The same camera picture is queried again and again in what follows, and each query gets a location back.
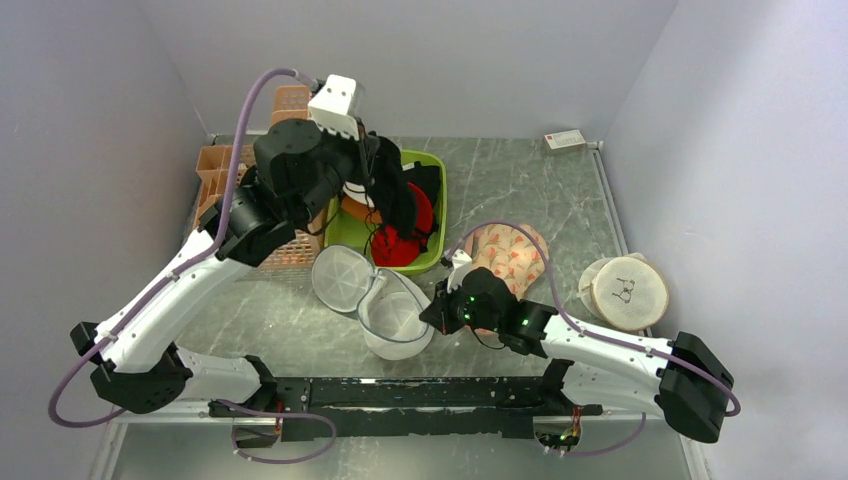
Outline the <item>red bra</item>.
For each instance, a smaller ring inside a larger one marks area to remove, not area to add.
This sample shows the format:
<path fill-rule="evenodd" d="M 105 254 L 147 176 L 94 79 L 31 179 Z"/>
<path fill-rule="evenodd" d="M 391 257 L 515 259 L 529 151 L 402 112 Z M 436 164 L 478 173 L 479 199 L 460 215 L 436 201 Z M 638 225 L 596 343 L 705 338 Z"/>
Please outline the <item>red bra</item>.
<path fill-rule="evenodd" d="M 406 267 L 428 251 L 429 238 L 437 227 L 433 204 L 417 185 L 408 182 L 408 186 L 415 199 L 412 233 L 404 238 L 395 227 L 381 225 L 369 243 L 372 259 L 377 266 Z"/>

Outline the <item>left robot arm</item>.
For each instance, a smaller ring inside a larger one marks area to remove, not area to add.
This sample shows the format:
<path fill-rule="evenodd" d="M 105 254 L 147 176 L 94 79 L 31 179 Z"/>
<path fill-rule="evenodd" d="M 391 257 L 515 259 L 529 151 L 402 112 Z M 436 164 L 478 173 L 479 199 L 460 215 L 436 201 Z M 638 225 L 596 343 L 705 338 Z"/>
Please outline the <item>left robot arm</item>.
<path fill-rule="evenodd" d="M 71 333 L 92 362 L 97 396 L 135 414 L 175 401 L 240 405 L 261 416 L 273 409 L 277 382 L 256 356 L 226 359 L 177 346 L 176 339 L 218 291 L 260 266 L 304 231 L 346 183 L 366 187 L 382 217 L 410 233 L 414 197 L 398 146 L 356 125 L 345 138 L 311 120 L 286 119 L 257 137 L 254 163 L 239 185 L 202 216 L 177 256 L 132 306 Z"/>

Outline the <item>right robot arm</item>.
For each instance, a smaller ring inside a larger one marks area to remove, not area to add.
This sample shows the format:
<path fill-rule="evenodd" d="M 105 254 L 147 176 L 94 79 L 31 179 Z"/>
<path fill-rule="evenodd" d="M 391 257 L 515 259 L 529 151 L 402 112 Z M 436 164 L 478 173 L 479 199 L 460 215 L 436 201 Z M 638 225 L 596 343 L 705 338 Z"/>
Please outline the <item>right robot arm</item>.
<path fill-rule="evenodd" d="M 493 332 L 509 350 L 546 358 L 563 374 L 539 391 L 550 413 L 599 405 L 661 417 L 677 433 L 718 441 L 741 411 L 729 370 L 698 336 L 644 337 L 578 321 L 555 307 L 520 300 L 504 280 L 477 268 L 438 283 L 420 320 L 443 335 Z"/>

